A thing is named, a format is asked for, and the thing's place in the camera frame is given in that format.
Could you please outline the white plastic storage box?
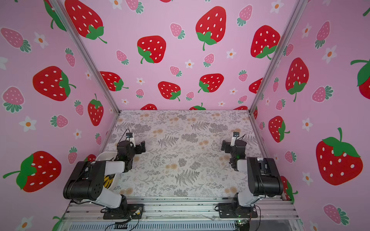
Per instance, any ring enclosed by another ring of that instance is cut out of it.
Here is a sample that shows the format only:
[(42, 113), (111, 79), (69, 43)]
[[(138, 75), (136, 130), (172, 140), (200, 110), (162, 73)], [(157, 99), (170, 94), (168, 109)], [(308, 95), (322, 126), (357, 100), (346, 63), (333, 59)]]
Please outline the white plastic storage box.
[(111, 191), (114, 190), (119, 179), (119, 173), (117, 173), (115, 165), (111, 163), (116, 156), (117, 152), (107, 151), (99, 154), (96, 158), (96, 161), (107, 161), (103, 184), (105, 188)]

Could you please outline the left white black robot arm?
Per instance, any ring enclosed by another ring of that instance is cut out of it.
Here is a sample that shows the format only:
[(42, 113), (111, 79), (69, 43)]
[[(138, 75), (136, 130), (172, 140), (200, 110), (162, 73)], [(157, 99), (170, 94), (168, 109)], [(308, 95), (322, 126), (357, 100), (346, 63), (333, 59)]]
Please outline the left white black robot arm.
[(117, 151), (112, 160), (78, 162), (63, 189), (64, 198), (75, 204), (86, 200), (119, 212), (127, 211), (126, 197), (107, 189), (104, 177), (131, 170), (135, 155), (146, 152), (145, 142), (136, 145), (133, 139), (121, 141)]

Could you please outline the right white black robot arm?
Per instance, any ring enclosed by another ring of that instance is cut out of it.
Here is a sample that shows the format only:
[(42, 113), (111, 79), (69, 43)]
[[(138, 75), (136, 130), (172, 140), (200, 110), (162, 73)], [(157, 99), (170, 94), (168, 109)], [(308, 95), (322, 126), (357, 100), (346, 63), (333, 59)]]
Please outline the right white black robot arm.
[(257, 201), (266, 197), (282, 195), (283, 182), (272, 158), (247, 157), (246, 142), (232, 138), (231, 142), (222, 141), (221, 150), (231, 154), (229, 163), (235, 171), (245, 172), (248, 177), (248, 189), (235, 194), (234, 209), (253, 208)]

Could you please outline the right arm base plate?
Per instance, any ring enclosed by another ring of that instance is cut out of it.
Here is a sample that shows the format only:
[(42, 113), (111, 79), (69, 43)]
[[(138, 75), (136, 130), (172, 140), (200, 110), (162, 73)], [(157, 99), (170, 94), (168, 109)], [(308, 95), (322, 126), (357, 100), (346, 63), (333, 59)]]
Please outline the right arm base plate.
[(258, 218), (255, 207), (235, 206), (232, 203), (219, 203), (214, 207), (220, 218)]

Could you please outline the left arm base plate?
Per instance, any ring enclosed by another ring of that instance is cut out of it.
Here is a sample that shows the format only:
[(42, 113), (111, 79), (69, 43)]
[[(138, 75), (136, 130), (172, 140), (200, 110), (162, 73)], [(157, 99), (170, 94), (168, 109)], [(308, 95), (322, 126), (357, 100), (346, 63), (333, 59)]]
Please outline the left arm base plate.
[(106, 208), (103, 219), (141, 219), (144, 204), (127, 204), (122, 208)]

